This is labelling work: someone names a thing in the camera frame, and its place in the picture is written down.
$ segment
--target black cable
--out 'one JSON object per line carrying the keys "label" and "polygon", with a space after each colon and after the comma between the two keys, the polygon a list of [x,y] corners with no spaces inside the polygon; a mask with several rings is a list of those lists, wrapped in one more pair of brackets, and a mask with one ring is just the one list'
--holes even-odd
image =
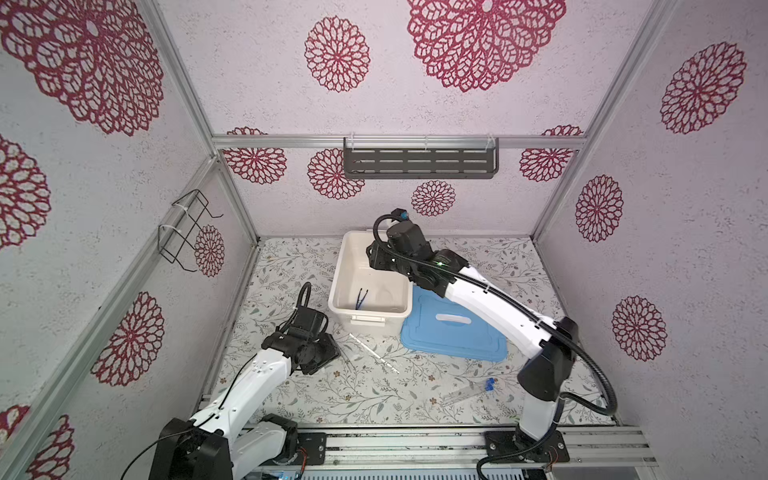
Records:
{"label": "black cable", "polygon": [[254,353],[254,354],[253,354],[253,356],[252,356],[252,357],[250,357],[250,358],[248,359],[248,361],[247,361],[247,362],[245,362],[245,363],[243,364],[243,366],[241,366],[241,367],[240,367],[240,369],[239,369],[239,370],[237,370],[237,373],[235,374],[235,378],[233,378],[233,379],[232,379],[232,383],[230,384],[230,387],[227,389],[227,394],[226,394],[226,395],[224,395],[224,398],[223,398],[223,400],[221,400],[221,404],[219,405],[219,410],[222,410],[222,409],[224,408],[224,402],[226,402],[226,401],[227,401],[227,397],[228,397],[228,396],[230,396],[230,392],[232,392],[232,387],[234,387],[234,386],[235,386],[235,380],[237,380],[237,377],[238,377],[238,376],[240,376],[240,374],[242,373],[242,371],[243,371],[243,369],[245,368],[245,366],[246,366],[246,365],[248,365],[248,364],[250,363],[250,361],[251,361],[251,360],[253,360],[253,359],[255,359],[255,358],[256,358],[256,355],[258,355],[260,351],[261,351],[261,349],[258,349],[258,350],[256,351],[256,353]]}
{"label": "black cable", "polygon": [[301,286],[301,290],[299,290],[299,298],[296,299],[296,306],[309,305],[310,295],[312,295],[312,284],[309,282],[304,282],[304,284]]}
{"label": "black cable", "polygon": [[320,333],[319,333],[320,335],[323,335],[323,334],[326,332],[326,330],[328,330],[328,322],[329,322],[329,320],[328,320],[328,316],[327,316],[325,313],[323,314],[323,319],[324,319],[326,322],[323,324],[323,328],[322,328],[322,329],[320,329]]}
{"label": "black cable", "polygon": [[123,470],[123,475],[120,475],[120,480],[124,480],[124,479],[125,479],[125,475],[128,473],[128,469],[129,469],[130,467],[132,467],[132,466],[133,466],[133,464],[134,464],[134,463],[135,463],[135,462],[136,462],[136,461],[137,461],[137,460],[138,460],[138,459],[139,459],[139,458],[140,458],[140,457],[141,457],[141,456],[142,456],[144,453],[146,453],[146,452],[147,452],[147,450],[151,449],[152,447],[154,447],[154,446],[155,446],[155,445],[157,445],[159,442],[161,442],[161,441],[163,441],[163,440],[165,440],[165,439],[169,439],[170,437],[175,437],[176,435],[183,435],[183,434],[185,434],[185,433],[190,433],[190,432],[192,432],[193,430],[200,428],[201,426],[205,425],[205,424],[208,422],[208,420],[212,419],[214,416],[215,416],[215,414],[211,413],[211,414],[210,414],[210,417],[208,417],[207,419],[203,420],[203,422],[202,422],[201,424],[199,424],[199,425],[193,425],[193,428],[191,428],[191,429],[186,429],[186,430],[184,430],[184,431],[182,431],[182,432],[178,432],[178,433],[171,433],[170,435],[166,435],[166,436],[160,437],[159,439],[157,439],[157,440],[155,440],[154,442],[152,442],[151,444],[149,444],[149,445],[147,446],[147,448],[145,448],[144,450],[142,450],[141,452],[139,452],[139,454],[138,454],[138,455],[136,455],[136,456],[134,457],[134,459],[133,459],[133,460],[131,460],[131,463],[129,463],[129,464],[128,464],[128,466],[127,466],[127,467],[125,467],[125,470]]}
{"label": "black cable", "polygon": [[541,319],[538,318],[538,316],[536,316],[536,314],[534,314],[522,303],[519,303],[517,300],[515,300],[511,296],[507,295],[506,292],[503,292],[493,286],[490,286],[481,280],[472,278],[471,276],[468,276],[459,272],[452,272],[447,268],[442,268],[441,266],[435,265],[433,263],[427,263],[427,262],[422,262],[421,260],[413,259],[411,257],[403,255],[397,250],[394,250],[387,243],[385,243],[384,240],[381,239],[381,237],[379,237],[379,224],[384,220],[402,221],[403,219],[400,217],[396,217],[395,215],[387,214],[377,218],[376,222],[373,223],[373,239],[374,241],[376,241],[376,243],[379,245],[379,247],[382,250],[389,253],[393,257],[397,257],[401,260],[405,260],[407,262],[414,263],[416,265],[426,266],[427,268],[430,268],[432,270],[437,270],[439,272],[447,273],[448,275],[454,276],[460,280],[464,280],[465,282],[471,283],[472,285],[482,288],[484,291],[493,293],[497,297],[501,298],[505,302],[512,305],[514,308],[519,310],[520,313],[522,313],[523,315],[528,317],[532,322],[534,322],[539,328],[543,329],[545,332],[549,333],[551,336],[558,339],[563,345],[571,349],[576,355],[580,356],[584,360],[584,363],[586,363],[587,366],[592,370],[598,382],[600,382],[600,384],[603,386],[603,393],[605,394],[605,400],[607,405],[603,408],[571,392],[562,392],[560,394],[560,397],[563,399],[573,400],[579,403],[580,405],[587,407],[593,412],[600,413],[601,415],[610,416],[616,412],[616,408],[618,407],[618,399],[616,397],[616,392],[614,391],[614,387],[611,385],[611,382],[608,380],[608,377],[605,375],[605,373],[597,364],[597,362],[595,362],[592,359],[592,357],[590,357],[584,351],[584,349],[582,349],[576,342],[571,340],[568,336],[564,335],[563,333],[558,332],[555,328],[553,328],[552,326],[549,326],[546,322],[542,322]]}

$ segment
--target plastic bin handle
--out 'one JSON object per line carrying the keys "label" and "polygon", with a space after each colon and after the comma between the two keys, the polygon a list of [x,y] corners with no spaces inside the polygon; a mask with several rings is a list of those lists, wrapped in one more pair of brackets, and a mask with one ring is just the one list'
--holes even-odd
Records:
{"label": "plastic bin handle", "polygon": [[386,318],[383,316],[352,315],[349,322],[353,325],[384,326]]}

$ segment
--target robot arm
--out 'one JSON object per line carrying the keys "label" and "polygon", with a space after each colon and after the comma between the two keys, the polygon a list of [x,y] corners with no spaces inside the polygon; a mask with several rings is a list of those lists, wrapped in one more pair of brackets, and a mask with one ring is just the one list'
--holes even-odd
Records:
{"label": "robot arm", "polygon": [[297,369],[312,375],[340,355],[326,333],[328,317],[307,306],[311,290],[304,283],[291,317],[262,342],[228,390],[190,420],[165,425],[150,480],[239,480],[266,460],[288,462],[296,455],[297,424],[288,419],[270,414],[250,432],[240,433],[266,397]]}
{"label": "robot arm", "polygon": [[[379,223],[395,220],[384,243]],[[528,393],[518,425],[522,445],[542,439],[556,419],[560,387],[571,374],[575,354],[550,333],[578,342],[578,326],[569,318],[555,322],[520,303],[495,295],[501,290],[488,282],[468,261],[451,250],[432,250],[418,225],[404,210],[380,217],[373,227],[374,242],[366,250],[369,265],[406,275],[423,289],[431,290],[472,311],[509,338],[528,358],[518,381]]]}

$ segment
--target wire rack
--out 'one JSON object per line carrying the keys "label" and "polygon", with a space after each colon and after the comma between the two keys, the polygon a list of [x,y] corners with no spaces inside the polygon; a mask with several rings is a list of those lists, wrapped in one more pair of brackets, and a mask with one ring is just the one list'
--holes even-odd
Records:
{"label": "wire rack", "polygon": [[[208,214],[208,216],[211,218],[221,218],[224,216],[224,214],[213,215],[210,210],[208,210],[208,204],[209,201],[203,192],[197,189],[190,190],[171,204],[172,207],[182,209],[184,211],[184,215],[182,215],[174,225],[168,225],[164,223],[157,226],[157,251],[160,253],[160,255],[163,256],[165,260],[168,260],[168,262],[171,264],[178,263],[179,266],[187,272],[197,272],[197,270],[186,268],[181,262],[179,255],[181,250],[184,248],[184,245],[188,245],[192,250],[196,250],[194,245],[190,243],[189,237],[192,232],[195,231],[195,227],[197,230],[203,229],[199,223],[200,217],[202,217],[203,214]],[[200,212],[197,214],[190,213],[191,210],[196,210],[198,205],[200,206]],[[189,218],[192,220],[192,224],[186,233],[183,232],[180,228],[181,222],[184,220],[184,218]],[[169,249],[168,244],[172,243],[176,237],[181,238],[181,242],[179,243],[179,247],[174,252],[172,247]]]}

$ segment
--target black mounting plate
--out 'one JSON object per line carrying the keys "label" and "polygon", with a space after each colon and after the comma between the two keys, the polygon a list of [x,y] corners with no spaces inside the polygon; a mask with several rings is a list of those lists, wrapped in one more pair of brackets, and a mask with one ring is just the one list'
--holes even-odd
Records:
{"label": "black mounting plate", "polygon": [[[326,438],[328,435],[325,433],[300,433],[299,445],[297,448],[304,447],[306,450],[306,464],[307,465],[322,465],[326,462]],[[299,452],[291,462],[285,465],[299,465],[304,462],[304,455]],[[272,460],[267,460],[261,464],[264,465],[278,465]]]}
{"label": "black mounting plate", "polygon": [[[485,451],[489,457],[507,455],[520,449],[515,444],[515,430],[496,430],[494,432],[486,432],[483,436],[485,437]],[[566,463],[571,460],[568,448],[563,441],[563,434],[557,430],[541,447],[533,452],[524,454],[523,458],[534,463],[549,463],[552,461]],[[507,458],[506,460],[491,460],[491,463],[518,463],[520,461],[521,459],[519,458]]]}

